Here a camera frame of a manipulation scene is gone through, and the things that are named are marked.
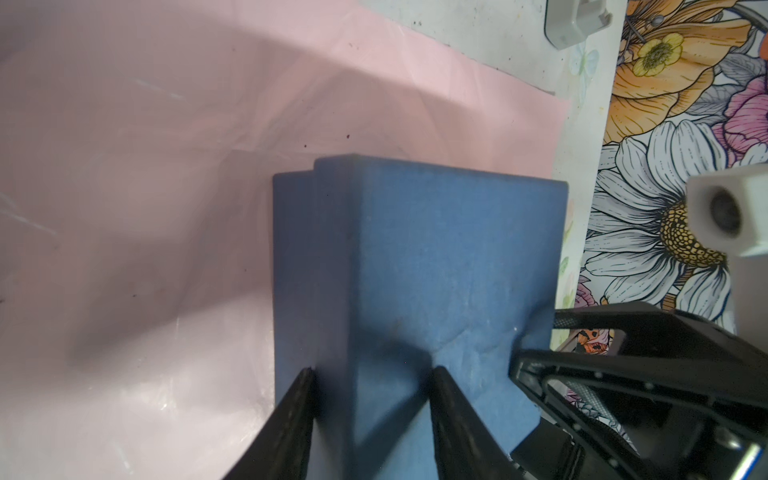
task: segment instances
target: pink plastic sheet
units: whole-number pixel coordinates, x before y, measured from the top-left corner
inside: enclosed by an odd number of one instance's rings
[[[566,115],[351,0],[0,14],[0,478],[220,478],[274,401],[271,175],[548,177]]]

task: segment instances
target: gray leaf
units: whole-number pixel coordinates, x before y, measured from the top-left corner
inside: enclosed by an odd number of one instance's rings
[[[725,115],[710,115],[708,117],[699,118],[697,120],[694,120],[695,124],[705,124],[709,125],[710,127],[715,124],[719,124],[720,122],[724,122],[727,120]]]
[[[741,85],[748,84],[766,72],[766,62],[762,58],[753,58],[743,53],[729,53],[718,65],[726,76]]]
[[[685,111],[691,115],[722,115],[733,94],[744,89],[741,85],[712,85]]]
[[[730,52],[731,53],[747,53],[750,50],[750,48],[752,48],[752,44],[755,43],[756,36],[757,36],[757,28],[755,27],[750,28],[750,33],[746,37],[746,41],[744,42],[744,45],[741,45],[740,47],[733,47],[731,48]]]

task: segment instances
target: white daisy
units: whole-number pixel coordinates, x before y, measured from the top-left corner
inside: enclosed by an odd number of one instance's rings
[[[740,165],[768,161],[768,147],[750,148]],[[706,125],[666,121],[646,145],[627,137],[603,149],[585,250],[599,252],[585,266],[615,276],[604,300],[659,303],[680,280],[675,307],[717,318],[730,293],[723,253],[703,247],[688,230],[685,183],[723,170],[727,157]]]

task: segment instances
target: yellow flower center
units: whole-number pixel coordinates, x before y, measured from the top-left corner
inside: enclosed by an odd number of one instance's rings
[[[680,60],[683,53],[683,35],[670,33],[659,40],[655,38],[642,46],[632,73],[638,77],[653,77],[668,65]]]
[[[677,261],[705,268],[725,263],[725,253],[702,247],[688,229],[688,206],[685,201],[669,207],[661,217],[661,243]]]

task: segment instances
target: floral pattern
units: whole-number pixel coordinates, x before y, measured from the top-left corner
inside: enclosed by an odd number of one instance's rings
[[[732,328],[728,259],[690,232],[685,200],[694,175],[768,161],[768,21],[749,5],[629,1],[575,305],[642,300]]]

